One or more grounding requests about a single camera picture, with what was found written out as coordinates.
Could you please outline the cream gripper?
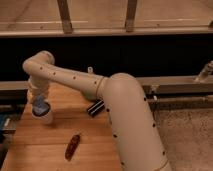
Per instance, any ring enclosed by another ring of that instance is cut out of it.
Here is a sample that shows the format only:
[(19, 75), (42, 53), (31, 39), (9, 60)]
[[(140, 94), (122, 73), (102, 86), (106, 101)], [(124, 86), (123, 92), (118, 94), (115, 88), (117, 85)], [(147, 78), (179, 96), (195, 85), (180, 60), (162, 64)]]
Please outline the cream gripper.
[(30, 104), (33, 103), (33, 100), (42, 95), (44, 98), (47, 98), (49, 94), (49, 81), (46, 79), (41, 79), (37, 77), (30, 77), (28, 80), (28, 91), (27, 91), (27, 100)]

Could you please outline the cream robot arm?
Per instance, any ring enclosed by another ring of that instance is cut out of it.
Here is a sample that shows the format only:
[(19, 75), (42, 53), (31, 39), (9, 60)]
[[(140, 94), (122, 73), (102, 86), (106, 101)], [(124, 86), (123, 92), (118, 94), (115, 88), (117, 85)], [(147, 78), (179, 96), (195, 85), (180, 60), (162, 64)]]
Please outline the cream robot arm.
[(126, 73), (110, 77), (57, 67), (54, 56), (41, 51), (23, 62), (29, 75), (28, 102), (32, 115), (53, 121), (46, 101), (51, 81), (104, 102), (123, 171), (172, 171), (156, 123), (137, 79)]

